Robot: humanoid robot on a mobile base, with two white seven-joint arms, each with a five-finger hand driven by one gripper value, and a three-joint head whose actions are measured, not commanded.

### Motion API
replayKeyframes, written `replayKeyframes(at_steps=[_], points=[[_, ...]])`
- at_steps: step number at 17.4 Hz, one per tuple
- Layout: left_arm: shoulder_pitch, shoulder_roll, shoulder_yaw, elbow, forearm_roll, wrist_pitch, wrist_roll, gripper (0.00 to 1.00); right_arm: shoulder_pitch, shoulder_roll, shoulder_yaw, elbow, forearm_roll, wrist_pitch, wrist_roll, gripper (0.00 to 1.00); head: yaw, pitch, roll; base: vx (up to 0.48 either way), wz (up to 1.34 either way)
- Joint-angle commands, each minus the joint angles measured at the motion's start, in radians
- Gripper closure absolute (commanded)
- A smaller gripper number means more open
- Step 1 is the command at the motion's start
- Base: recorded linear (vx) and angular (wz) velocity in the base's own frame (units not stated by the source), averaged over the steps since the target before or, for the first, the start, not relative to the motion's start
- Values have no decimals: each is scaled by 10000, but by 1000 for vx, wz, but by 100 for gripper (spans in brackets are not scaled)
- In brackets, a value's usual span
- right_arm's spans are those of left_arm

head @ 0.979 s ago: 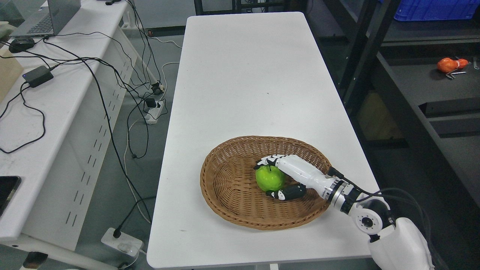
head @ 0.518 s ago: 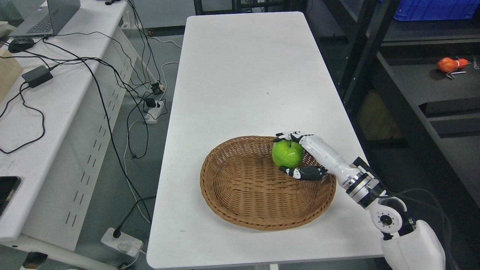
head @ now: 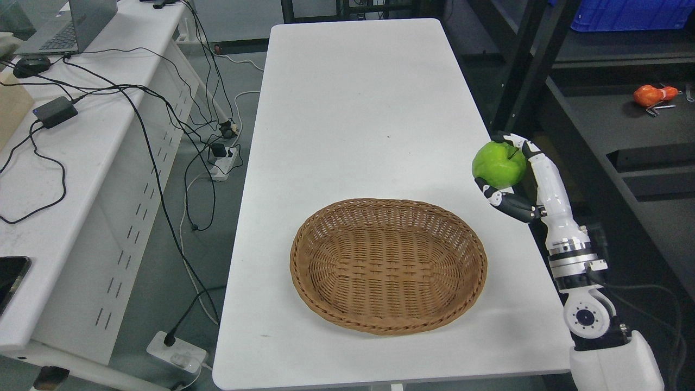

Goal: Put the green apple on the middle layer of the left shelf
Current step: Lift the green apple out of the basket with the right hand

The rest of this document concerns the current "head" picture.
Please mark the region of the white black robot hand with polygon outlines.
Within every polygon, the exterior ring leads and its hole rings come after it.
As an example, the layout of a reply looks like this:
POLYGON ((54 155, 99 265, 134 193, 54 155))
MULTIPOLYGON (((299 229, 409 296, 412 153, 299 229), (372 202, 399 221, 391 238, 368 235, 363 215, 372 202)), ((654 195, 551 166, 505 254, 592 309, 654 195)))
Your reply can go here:
POLYGON ((498 133, 492 141, 511 144, 528 159, 536 179, 537 204, 532 205, 529 200, 509 193, 508 188, 494 188, 483 178, 474 178, 489 203, 525 223, 540 219, 547 226, 546 247, 552 255, 589 249, 589 236, 573 218, 563 180, 553 161, 532 141, 516 134, 498 133))

